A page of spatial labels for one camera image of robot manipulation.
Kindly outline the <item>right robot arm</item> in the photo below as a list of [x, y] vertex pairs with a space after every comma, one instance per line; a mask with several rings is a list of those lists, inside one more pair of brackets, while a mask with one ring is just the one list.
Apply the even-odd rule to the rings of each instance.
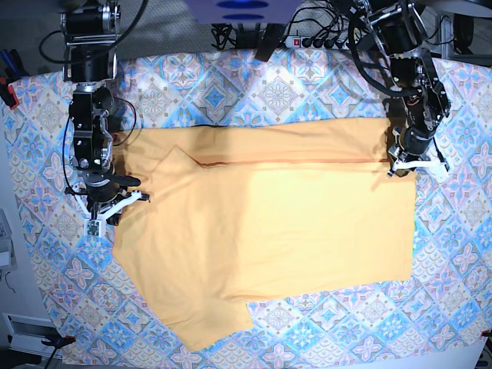
[[138, 190], [138, 178], [119, 174], [113, 163], [117, 98], [105, 83], [117, 75], [120, 19], [117, 1], [85, 1], [61, 14], [63, 79], [75, 86], [65, 125], [73, 131], [72, 143], [63, 146], [61, 160], [83, 181], [82, 186], [67, 181], [65, 193], [81, 208], [85, 233], [94, 236], [118, 225], [124, 208], [150, 198]]

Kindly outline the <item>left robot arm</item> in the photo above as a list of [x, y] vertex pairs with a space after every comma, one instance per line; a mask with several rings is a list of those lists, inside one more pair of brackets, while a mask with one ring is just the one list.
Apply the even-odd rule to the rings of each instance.
[[[428, 156], [437, 145], [440, 123], [450, 114], [450, 102], [437, 76], [431, 52], [425, 47], [427, 31], [412, 1], [356, 1], [348, 27], [348, 47], [364, 80], [379, 92], [400, 98], [407, 112], [404, 125], [392, 129], [394, 143], [387, 153], [388, 177], [404, 177], [417, 168], [438, 167], [448, 171], [442, 153]], [[357, 50], [354, 30], [363, 28], [389, 61], [394, 87], [373, 79], [365, 70]]]

